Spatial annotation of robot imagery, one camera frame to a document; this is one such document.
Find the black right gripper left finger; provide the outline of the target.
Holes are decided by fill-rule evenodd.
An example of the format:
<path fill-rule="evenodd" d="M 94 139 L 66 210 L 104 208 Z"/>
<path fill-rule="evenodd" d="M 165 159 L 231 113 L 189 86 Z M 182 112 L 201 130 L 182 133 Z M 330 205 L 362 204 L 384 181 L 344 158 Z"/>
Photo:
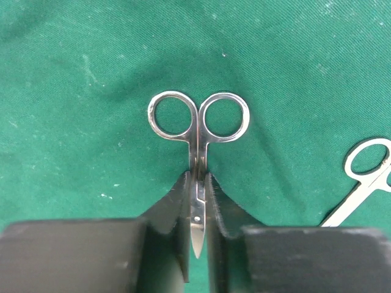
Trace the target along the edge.
<path fill-rule="evenodd" d="M 183 292 L 190 175 L 139 217 L 16 222 L 1 233 L 2 292 Z"/>

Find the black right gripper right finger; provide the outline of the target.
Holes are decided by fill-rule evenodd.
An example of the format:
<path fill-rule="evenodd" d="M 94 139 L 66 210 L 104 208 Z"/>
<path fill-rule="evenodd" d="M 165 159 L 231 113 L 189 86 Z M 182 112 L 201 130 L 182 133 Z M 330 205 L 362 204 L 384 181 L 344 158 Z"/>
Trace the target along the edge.
<path fill-rule="evenodd" d="M 373 228 L 266 226 L 205 178 L 211 292 L 389 292 L 390 241 Z"/>

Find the small silver scissors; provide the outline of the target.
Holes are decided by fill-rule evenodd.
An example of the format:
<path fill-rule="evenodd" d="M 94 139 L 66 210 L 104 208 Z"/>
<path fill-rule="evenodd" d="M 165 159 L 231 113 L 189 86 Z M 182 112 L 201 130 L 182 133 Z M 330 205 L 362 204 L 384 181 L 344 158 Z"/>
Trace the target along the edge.
<path fill-rule="evenodd" d="M 179 134 L 169 134 L 162 130 L 155 118 L 157 105 L 165 98 L 176 98 L 184 102 L 191 114 L 189 128 Z M 242 119 L 238 130 L 229 136 L 219 136 L 211 132 L 206 125 L 205 116 L 207 109 L 216 101 L 226 99 L 234 101 L 241 108 Z M 206 232 L 206 193 L 205 176 L 207 171 L 207 153 L 210 143 L 226 143 L 239 139 L 248 129 L 250 112 L 247 103 L 242 97 L 229 92 L 219 92 L 209 96 L 199 108 L 187 95 L 177 91 L 165 91 L 155 95 L 147 110 L 148 122 L 152 130 L 160 137 L 167 140 L 186 142 L 189 146 L 189 211 L 190 211 L 190 237 L 191 244 L 196 258 L 202 252 Z"/>

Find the silver hemostat forceps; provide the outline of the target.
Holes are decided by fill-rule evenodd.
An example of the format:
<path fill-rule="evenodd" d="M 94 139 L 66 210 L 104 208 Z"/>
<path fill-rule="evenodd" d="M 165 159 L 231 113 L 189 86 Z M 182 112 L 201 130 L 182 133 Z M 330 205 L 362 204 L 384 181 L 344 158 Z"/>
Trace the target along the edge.
<path fill-rule="evenodd" d="M 353 160 L 362 150 L 373 145 L 385 146 L 386 155 L 382 162 L 367 172 L 354 172 L 352 170 Z M 320 223 L 321 227 L 337 227 L 342 224 L 374 191 L 390 192 L 390 184 L 387 183 L 390 175 L 390 140 L 377 137 L 359 142 L 346 155 L 344 170 L 350 178 L 357 181 L 357 185 Z"/>

